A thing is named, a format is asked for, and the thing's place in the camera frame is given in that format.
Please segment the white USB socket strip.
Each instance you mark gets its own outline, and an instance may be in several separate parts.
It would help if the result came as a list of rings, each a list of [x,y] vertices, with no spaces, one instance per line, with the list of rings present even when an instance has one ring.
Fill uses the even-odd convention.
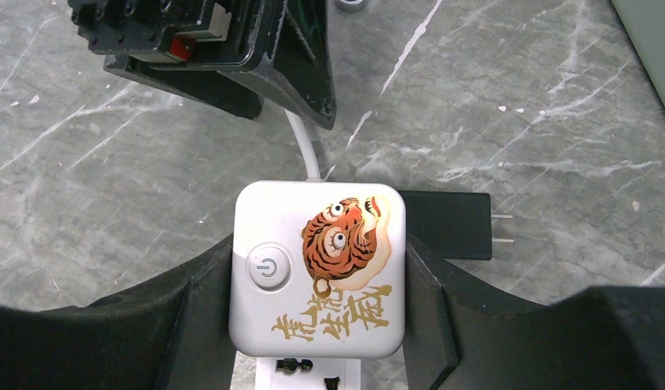
[[[258,357],[255,389],[366,389],[361,361]]]

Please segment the black TP-Link power adapter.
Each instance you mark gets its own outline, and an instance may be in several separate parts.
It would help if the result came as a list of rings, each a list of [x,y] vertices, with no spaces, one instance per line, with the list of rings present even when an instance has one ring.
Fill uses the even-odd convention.
[[[451,260],[489,261],[492,246],[504,242],[492,236],[494,214],[488,193],[400,190],[407,231],[438,256]]]

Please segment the white tiger cube socket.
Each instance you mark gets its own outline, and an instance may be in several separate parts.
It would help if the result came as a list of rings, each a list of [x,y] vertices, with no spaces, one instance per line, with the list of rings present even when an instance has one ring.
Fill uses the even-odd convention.
[[[262,180],[235,203],[228,331],[257,358],[384,358],[403,343],[407,212],[385,184]]]

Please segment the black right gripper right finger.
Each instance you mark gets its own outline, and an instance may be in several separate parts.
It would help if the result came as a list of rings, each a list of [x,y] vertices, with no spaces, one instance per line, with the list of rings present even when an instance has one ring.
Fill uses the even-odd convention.
[[[552,305],[406,244],[411,389],[665,389],[665,287],[593,286]]]

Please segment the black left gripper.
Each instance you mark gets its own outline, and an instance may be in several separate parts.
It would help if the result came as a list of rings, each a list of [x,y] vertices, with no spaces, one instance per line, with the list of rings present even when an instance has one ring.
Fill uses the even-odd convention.
[[[112,75],[256,119],[263,99],[320,128],[337,105],[326,1],[70,1]],[[151,67],[236,67],[224,72]]]

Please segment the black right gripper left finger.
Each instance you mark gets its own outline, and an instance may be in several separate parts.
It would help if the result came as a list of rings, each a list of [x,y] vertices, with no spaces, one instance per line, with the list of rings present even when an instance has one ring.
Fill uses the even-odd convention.
[[[0,389],[228,389],[232,244],[85,307],[0,305]]]

